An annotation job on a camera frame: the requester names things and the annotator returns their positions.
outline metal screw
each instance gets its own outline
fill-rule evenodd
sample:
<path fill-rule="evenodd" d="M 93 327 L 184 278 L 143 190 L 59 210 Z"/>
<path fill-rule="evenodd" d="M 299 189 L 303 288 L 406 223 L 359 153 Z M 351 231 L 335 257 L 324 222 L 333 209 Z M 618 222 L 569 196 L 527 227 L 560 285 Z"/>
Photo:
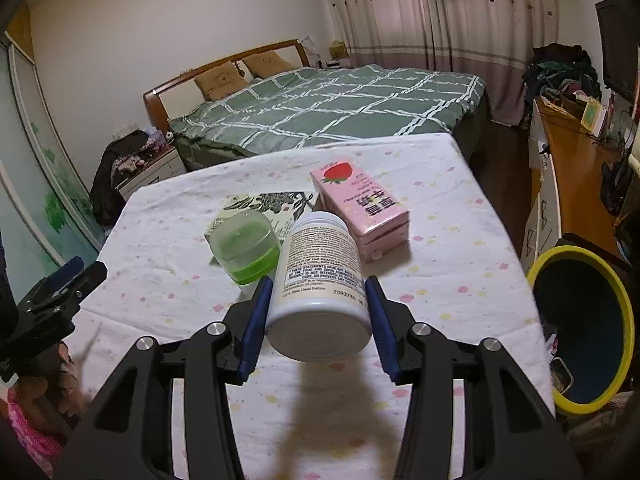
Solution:
<path fill-rule="evenodd" d="M 426 323 L 415 323 L 411 330 L 415 335 L 429 335 L 431 333 L 431 327 Z"/>
<path fill-rule="evenodd" d="M 154 340 L 148 335 L 141 337 L 136 341 L 136 348 L 138 350 L 149 350 L 154 345 Z"/>
<path fill-rule="evenodd" d="M 488 337 L 487 339 L 482 341 L 482 344 L 489 352 L 497 352 L 500 348 L 502 348 L 500 341 L 494 339 L 493 337 Z"/>
<path fill-rule="evenodd" d="M 207 332 L 209 332 L 211 335 L 221 335 L 225 333 L 225 330 L 225 324 L 220 323 L 219 321 L 211 323 L 209 326 L 207 326 Z"/>

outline brown pillow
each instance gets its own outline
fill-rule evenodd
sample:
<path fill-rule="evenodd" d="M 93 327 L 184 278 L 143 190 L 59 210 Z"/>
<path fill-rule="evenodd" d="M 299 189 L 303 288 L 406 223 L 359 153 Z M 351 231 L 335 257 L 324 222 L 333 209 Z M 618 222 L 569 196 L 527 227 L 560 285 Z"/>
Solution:
<path fill-rule="evenodd" d="M 198 74 L 194 79 L 202 94 L 210 101 L 225 98 L 249 86 L 230 61 Z"/>
<path fill-rule="evenodd" d="M 243 58 L 242 61 L 244 61 L 244 64 L 247 65 L 254 77 L 261 77 L 262 79 L 295 69 L 291 63 L 284 61 L 273 50 L 261 52 L 260 54 L 251 54 Z"/>

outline bed frame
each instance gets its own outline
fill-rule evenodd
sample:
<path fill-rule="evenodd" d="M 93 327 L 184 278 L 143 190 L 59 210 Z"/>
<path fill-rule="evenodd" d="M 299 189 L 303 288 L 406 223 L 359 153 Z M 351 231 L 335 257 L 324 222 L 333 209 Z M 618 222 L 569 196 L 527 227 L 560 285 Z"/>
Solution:
<path fill-rule="evenodd" d="M 244 52 L 239 52 L 238 54 L 233 54 L 231 56 L 223 57 L 222 59 L 217 59 L 198 68 L 187 70 L 187 72 L 184 72 L 179 76 L 176 76 L 173 79 L 170 79 L 169 81 L 166 81 L 161 85 L 158 85 L 157 87 L 149 90 L 144 94 L 144 100 L 146 111 L 149 114 L 151 123 L 153 124 L 153 126 L 158 128 L 158 130 L 161 130 L 162 133 L 167 133 L 169 131 L 169 118 L 166 110 L 164 109 L 164 105 L 160 100 L 160 94 L 162 92 L 177 87 L 193 79 L 198 74 L 202 74 L 203 72 L 206 72 L 207 70 L 210 70 L 215 66 L 222 65 L 227 61 L 233 62 L 240 75 L 244 76 L 244 73 L 238 65 L 238 62 L 242 60 L 242 58 L 250 56 L 251 54 L 261 54 L 262 52 L 268 52 L 269 50 L 279 50 L 281 48 L 287 48 L 288 46 L 294 46 L 296 48 L 296 50 L 298 51 L 298 56 L 300 56 L 300 62 L 302 63 L 302 66 L 309 66 L 309 60 L 306 57 L 305 49 L 304 47 L 302 47 L 298 40 L 280 41 L 279 43 L 271 43 L 268 45 L 252 48 L 251 50 L 245 50 Z"/>

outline bottle label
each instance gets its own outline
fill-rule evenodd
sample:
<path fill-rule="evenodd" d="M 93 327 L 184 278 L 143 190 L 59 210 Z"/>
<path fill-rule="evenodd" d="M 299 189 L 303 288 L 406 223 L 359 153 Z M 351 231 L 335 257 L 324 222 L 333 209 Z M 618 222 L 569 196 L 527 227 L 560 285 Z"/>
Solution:
<path fill-rule="evenodd" d="M 286 267 L 278 268 L 275 297 L 292 301 L 333 296 L 367 309 L 358 249 L 347 233 L 310 226 L 294 232 L 286 244 L 281 256 L 287 259 Z"/>

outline white curtain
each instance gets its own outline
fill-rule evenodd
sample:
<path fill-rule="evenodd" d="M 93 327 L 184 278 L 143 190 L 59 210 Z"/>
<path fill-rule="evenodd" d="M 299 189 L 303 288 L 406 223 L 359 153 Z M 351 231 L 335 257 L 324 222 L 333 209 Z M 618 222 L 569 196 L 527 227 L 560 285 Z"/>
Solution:
<path fill-rule="evenodd" d="M 517 124 L 526 62 L 558 39 L 558 0 L 329 0 L 356 65 L 473 73 L 494 119 Z"/>

